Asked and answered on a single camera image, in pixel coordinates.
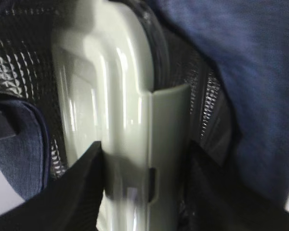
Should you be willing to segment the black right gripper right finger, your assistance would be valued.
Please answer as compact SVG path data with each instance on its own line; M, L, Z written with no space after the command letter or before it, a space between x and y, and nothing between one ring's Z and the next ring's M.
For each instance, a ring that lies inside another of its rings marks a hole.
M185 167L188 230L289 231L289 212L244 186L194 141Z

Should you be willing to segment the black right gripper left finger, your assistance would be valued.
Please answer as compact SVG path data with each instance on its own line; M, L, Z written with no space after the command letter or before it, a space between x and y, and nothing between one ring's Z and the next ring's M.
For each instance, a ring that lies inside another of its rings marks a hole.
M0 215L0 231L95 231L104 187L104 155L95 141L55 183Z

